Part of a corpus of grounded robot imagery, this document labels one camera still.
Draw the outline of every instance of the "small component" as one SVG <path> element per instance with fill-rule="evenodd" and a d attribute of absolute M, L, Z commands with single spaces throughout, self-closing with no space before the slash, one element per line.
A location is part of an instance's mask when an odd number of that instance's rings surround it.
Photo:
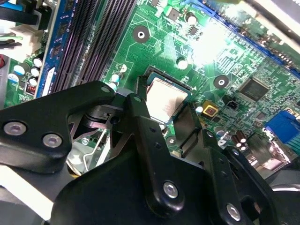
<path fill-rule="evenodd" d="M 229 84 L 229 78 L 225 75 L 221 75 L 215 78 L 214 86 L 217 89 L 225 88 Z"/>
<path fill-rule="evenodd" d="M 214 117 L 219 111 L 218 107 L 208 100 L 206 100 L 203 103 L 202 107 L 203 107 L 202 113 L 209 117 Z"/>
<path fill-rule="evenodd" d="M 170 8 L 166 15 L 168 16 L 169 19 L 176 21 L 178 20 L 180 13 L 176 9 Z"/>
<path fill-rule="evenodd" d="M 37 86 L 37 84 L 38 84 L 38 80 L 37 80 L 37 78 L 36 77 L 30 77 L 29 79 L 28 79 L 28 83 L 30 83 L 30 85 L 32 86 L 32 87 L 36 87 Z"/>
<path fill-rule="evenodd" d="M 38 77 L 39 76 L 39 72 L 40 72 L 40 69 L 37 68 L 37 67 L 33 67 L 30 70 L 30 73 L 32 74 L 33 77 Z"/>
<path fill-rule="evenodd" d="M 147 27 L 137 26 L 133 30 L 133 38 L 137 43 L 146 43 L 150 38 L 150 33 Z"/>
<path fill-rule="evenodd" d="M 247 138 L 246 138 L 244 132 L 241 131 L 241 130 L 238 130 L 238 131 L 236 132 L 236 136 L 238 137 L 240 143 L 245 143 L 246 140 L 247 140 Z"/>
<path fill-rule="evenodd" d="M 175 138 L 175 136 L 169 136 L 169 137 L 167 137 L 167 139 L 165 140 L 165 142 L 167 143 L 168 147 L 176 146 L 176 138 Z"/>
<path fill-rule="evenodd" d="M 20 63 L 14 66 L 14 71 L 17 75 L 23 76 L 30 71 L 30 65 L 27 62 Z"/>
<path fill-rule="evenodd" d="M 151 5 L 157 6 L 159 3 L 159 0 L 152 0 Z"/>
<path fill-rule="evenodd" d="M 198 22 L 197 17 L 192 12 L 187 12 L 184 19 L 190 25 L 195 25 Z"/>
<path fill-rule="evenodd" d="M 60 51 L 61 51 L 61 45 L 59 44 L 52 49 L 51 58 L 53 59 L 54 57 L 58 56 Z"/>
<path fill-rule="evenodd" d="M 7 78 L 13 83 L 19 82 L 19 78 L 16 74 L 8 74 Z"/>
<path fill-rule="evenodd" d="M 221 127 L 221 126 L 216 126 L 216 127 L 214 128 L 214 132 L 215 132 L 216 135 L 219 136 L 219 137 L 222 137 L 222 136 L 224 136 L 224 134 L 225 134 L 225 130 L 224 130 L 224 128 Z"/>
<path fill-rule="evenodd" d="M 268 90 L 269 87 L 255 78 L 251 78 L 241 86 L 239 91 L 242 97 L 246 97 L 247 100 L 252 102 L 257 102 L 268 92 Z"/>
<path fill-rule="evenodd" d="M 41 68 L 43 65 L 44 52 L 40 53 L 33 59 L 33 64 L 37 68 Z"/>
<path fill-rule="evenodd" d="M 178 69 L 185 70 L 188 67 L 188 61 L 183 57 L 178 58 L 177 59 L 177 67 L 178 67 Z"/>
<path fill-rule="evenodd" d="M 36 92 L 36 87 L 33 87 L 29 83 L 27 83 L 25 92 L 27 94 L 34 95 L 34 93 Z"/>
<path fill-rule="evenodd" d="M 198 29 L 196 27 L 192 27 L 190 30 L 189 30 L 189 34 L 190 35 L 195 35 L 197 33 Z"/>
<path fill-rule="evenodd" d="M 242 146 L 242 144 L 240 143 L 240 141 L 239 141 L 237 135 L 232 135 L 232 136 L 231 136 L 231 140 L 232 140 L 232 142 L 235 144 L 235 146 L 236 146 L 237 148 L 239 148 L 240 146 Z"/>
<path fill-rule="evenodd" d="M 67 0 L 65 3 L 65 12 L 70 11 L 73 8 L 75 0 Z"/>
<path fill-rule="evenodd" d="M 68 25 L 69 24 L 67 22 L 60 24 L 58 31 L 57 31 L 58 38 L 61 37 L 67 31 Z"/>
<path fill-rule="evenodd" d="M 20 88 L 25 88 L 25 82 L 24 81 L 20 81 L 19 82 L 19 87 Z"/>
<path fill-rule="evenodd" d="M 257 115 L 257 119 L 262 120 L 266 117 L 266 114 L 264 114 L 263 112 L 259 112 L 259 114 Z"/>

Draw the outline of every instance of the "black chip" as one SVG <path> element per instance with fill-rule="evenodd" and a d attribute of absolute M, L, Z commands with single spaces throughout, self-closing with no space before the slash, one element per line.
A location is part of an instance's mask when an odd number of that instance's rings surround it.
<path fill-rule="evenodd" d="M 60 24 L 60 27 L 58 28 L 57 31 L 57 37 L 62 36 L 66 32 L 67 28 L 68 28 L 68 23 Z"/>
<path fill-rule="evenodd" d="M 75 0 L 68 0 L 65 4 L 65 12 L 70 11 L 73 8 Z"/>
<path fill-rule="evenodd" d="M 60 50 L 61 50 L 61 45 L 55 46 L 51 52 L 51 59 L 58 56 L 58 54 L 60 53 Z"/>
<path fill-rule="evenodd" d="M 190 35 L 195 35 L 197 33 L 198 29 L 196 27 L 192 27 L 192 29 L 189 31 Z"/>
<path fill-rule="evenodd" d="M 179 17 L 179 14 L 180 13 L 176 9 L 172 8 L 170 14 L 168 15 L 168 18 L 173 21 L 176 21 Z"/>
<path fill-rule="evenodd" d="M 152 0 L 151 5 L 157 6 L 159 3 L 159 0 Z"/>
<path fill-rule="evenodd" d="M 217 116 L 215 116 L 215 117 L 212 119 L 212 121 L 214 121 L 215 123 L 219 123 L 220 120 L 221 120 L 221 118 L 220 118 L 220 117 L 217 117 Z"/>
<path fill-rule="evenodd" d="M 266 114 L 264 114 L 263 112 L 260 112 L 258 115 L 257 115 L 257 119 L 259 119 L 259 120 L 262 120 L 262 119 L 264 119 L 266 117 Z"/>
<path fill-rule="evenodd" d="M 19 81 L 19 87 L 24 88 L 25 87 L 25 82 L 24 81 Z"/>
<path fill-rule="evenodd" d="M 256 80 L 250 79 L 240 89 L 240 93 L 257 102 L 268 92 L 268 90 L 268 88 L 266 88 Z"/>

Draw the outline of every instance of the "mounting hole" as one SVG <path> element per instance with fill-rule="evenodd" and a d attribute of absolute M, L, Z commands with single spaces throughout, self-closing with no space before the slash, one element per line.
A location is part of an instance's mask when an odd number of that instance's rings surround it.
<path fill-rule="evenodd" d="M 155 133 L 155 132 L 156 132 L 156 129 L 155 129 L 155 128 L 153 128 L 153 127 L 150 127 L 149 129 L 150 129 L 150 131 L 151 131 L 151 132 L 153 132 L 153 133 Z"/>
<path fill-rule="evenodd" d="M 157 148 L 157 149 L 161 149 L 161 145 L 160 145 L 160 143 L 158 143 L 158 142 L 156 142 L 156 143 L 154 144 L 154 146 L 155 146 L 155 148 Z"/>
<path fill-rule="evenodd" d="M 227 175 L 224 171 L 221 171 L 221 174 L 222 174 L 222 176 L 225 177 L 225 178 L 228 177 L 228 175 Z"/>
<path fill-rule="evenodd" d="M 110 120 L 110 123 L 115 125 L 115 124 L 119 123 L 120 120 L 121 120 L 121 119 L 120 119 L 119 117 L 113 116 L 113 117 L 111 118 L 111 120 Z"/>
<path fill-rule="evenodd" d="M 144 33 L 143 31 L 139 31 L 139 32 L 137 33 L 137 36 L 138 36 L 140 39 L 143 39 L 143 38 L 145 38 L 145 33 Z"/>

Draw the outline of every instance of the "black ram slot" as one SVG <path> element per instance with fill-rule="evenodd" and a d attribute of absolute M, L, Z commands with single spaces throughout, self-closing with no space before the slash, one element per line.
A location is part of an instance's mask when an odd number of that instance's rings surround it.
<path fill-rule="evenodd" d="M 86 83 L 101 79 L 136 2 L 137 0 L 120 0 L 107 4 L 77 84 L 80 81 Z"/>

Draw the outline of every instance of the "capacitor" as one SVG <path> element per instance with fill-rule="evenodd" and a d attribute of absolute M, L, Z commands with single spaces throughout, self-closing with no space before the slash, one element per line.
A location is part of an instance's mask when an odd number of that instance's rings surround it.
<path fill-rule="evenodd" d="M 40 69 L 37 67 L 33 67 L 31 68 L 30 73 L 32 74 L 32 76 L 38 77 L 40 73 Z"/>
<path fill-rule="evenodd" d="M 224 128 L 221 126 L 216 126 L 214 127 L 214 132 L 216 133 L 216 135 L 218 135 L 219 137 L 222 137 L 225 135 L 225 131 Z"/>
<path fill-rule="evenodd" d="M 20 63 L 14 66 L 14 71 L 17 75 L 23 76 L 30 71 L 30 65 L 27 62 Z"/>
<path fill-rule="evenodd" d="M 186 69 L 188 67 L 188 61 L 185 58 L 178 58 L 177 59 L 177 67 L 178 69 Z"/>
<path fill-rule="evenodd" d="M 232 135 L 232 136 L 231 136 L 231 140 L 232 140 L 232 142 L 235 144 L 236 147 L 239 148 L 240 146 L 242 146 L 242 144 L 240 143 L 240 141 L 239 141 L 237 135 Z"/>
<path fill-rule="evenodd" d="M 120 73 L 113 74 L 112 78 L 111 78 L 112 82 L 115 82 L 115 83 L 118 83 L 120 81 L 120 79 L 121 79 L 121 74 Z"/>
<path fill-rule="evenodd" d="M 36 77 L 30 77 L 29 79 L 28 79 L 28 83 L 32 86 L 32 87 L 36 87 L 37 86 L 37 84 L 38 84 L 38 80 L 37 80 L 37 78 Z"/>
<path fill-rule="evenodd" d="M 245 136 L 245 134 L 244 134 L 243 131 L 238 130 L 238 131 L 236 132 L 236 135 L 237 135 L 237 137 L 238 137 L 240 143 L 245 143 L 245 142 L 246 142 L 247 138 L 246 138 L 246 136 Z"/>
<path fill-rule="evenodd" d="M 43 65 L 43 57 L 44 57 L 44 52 L 40 53 L 33 59 L 33 64 L 37 68 L 41 68 Z"/>
<path fill-rule="evenodd" d="M 195 25 L 197 23 L 197 17 L 192 12 L 188 12 L 185 15 L 185 21 L 190 25 Z"/>

